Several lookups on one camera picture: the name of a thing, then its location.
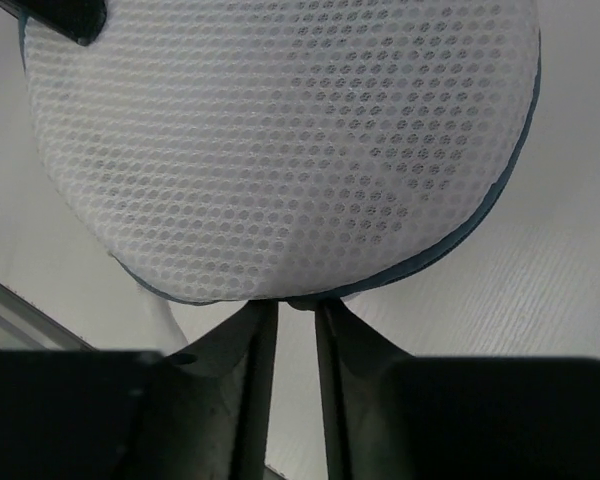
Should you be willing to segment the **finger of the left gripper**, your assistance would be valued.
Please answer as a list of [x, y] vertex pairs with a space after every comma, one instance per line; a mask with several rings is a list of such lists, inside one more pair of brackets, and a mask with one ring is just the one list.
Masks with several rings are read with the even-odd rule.
[[108, 13], [105, 0], [0, 0], [0, 8], [19, 21], [35, 20], [82, 47], [98, 38]]

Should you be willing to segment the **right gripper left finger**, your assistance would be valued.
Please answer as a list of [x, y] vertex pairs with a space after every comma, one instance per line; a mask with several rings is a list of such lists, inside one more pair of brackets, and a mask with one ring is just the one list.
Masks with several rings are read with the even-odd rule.
[[0, 349], [0, 479], [261, 479], [277, 308], [245, 305], [170, 354]]

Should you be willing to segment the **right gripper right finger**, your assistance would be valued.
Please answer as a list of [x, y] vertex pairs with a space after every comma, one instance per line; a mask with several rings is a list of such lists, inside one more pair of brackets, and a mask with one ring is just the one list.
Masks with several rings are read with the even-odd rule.
[[332, 479], [600, 479], [600, 360], [415, 356], [315, 310]]

